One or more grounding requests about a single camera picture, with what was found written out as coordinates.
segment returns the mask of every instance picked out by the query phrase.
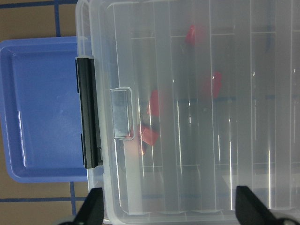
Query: blue tray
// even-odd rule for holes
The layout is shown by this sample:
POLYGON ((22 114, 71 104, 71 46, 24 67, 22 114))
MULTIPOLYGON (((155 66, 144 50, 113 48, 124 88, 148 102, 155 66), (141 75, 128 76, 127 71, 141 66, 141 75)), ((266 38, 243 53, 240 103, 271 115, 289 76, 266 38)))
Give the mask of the blue tray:
POLYGON ((86 181, 76 37, 0 43, 0 117, 7 171, 18 182, 86 181))

